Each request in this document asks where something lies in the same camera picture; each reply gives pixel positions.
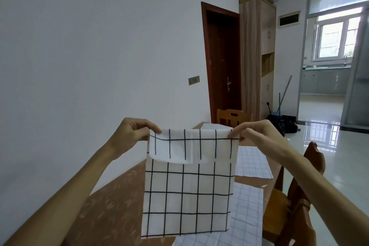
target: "brown tablecloth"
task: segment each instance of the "brown tablecloth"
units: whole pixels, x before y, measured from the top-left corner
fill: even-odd
[[[245,140],[240,146],[254,144]],[[267,160],[274,179],[235,177],[238,183],[264,189],[263,212],[281,171],[281,165],[268,157]],[[144,191],[145,161],[88,197],[64,245],[172,245],[175,237],[141,239]]]

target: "folded flap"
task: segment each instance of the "folded flap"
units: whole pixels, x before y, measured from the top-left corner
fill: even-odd
[[[149,154],[170,163],[236,162],[239,137],[228,138],[231,129],[163,129],[150,131]]]

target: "door handle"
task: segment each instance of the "door handle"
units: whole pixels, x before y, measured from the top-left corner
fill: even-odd
[[[231,90],[230,87],[229,87],[230,84],[232,84],[232,82],[230,82],[229,81],[229,77],[227,77],[227,83],[226,83],[226,85],[227,85],[228,92]]]

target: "kitchen floor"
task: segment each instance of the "kitchen floor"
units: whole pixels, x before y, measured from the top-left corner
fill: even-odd
[[[301,94],[298,120],[339,125],[344,102],[344,96]]]
[[[325,157],[325,178],[342,192],[357,207],[369,215],[369,158],[367,145],[369,135],[364,133],[339,131],[337,125],[309,123],[299,126],[301,132],[286,134],[290,144],[304,154],[311,141],[317,143]],[[292,181],[285,170],[283,192],[287,193]],[[331,233],[318,215],[314,206],[310,209],[310,219],[317,235],[317,245],[337,245]],[[263,246],[272,245],[263,239]]]

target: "hand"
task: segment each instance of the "hand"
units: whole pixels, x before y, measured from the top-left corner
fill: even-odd
[[[263,154],[283,166],[300,155],[269,120],[242,123],[233,129],[228,138],[234,138],[238,134],[240,141],[250,139]]]
[[[161,133],[161,129],[146,119],[124,118],[103,148],[112,153],[112,160],[136,145],[137,141],[148,140],[150,129]]]

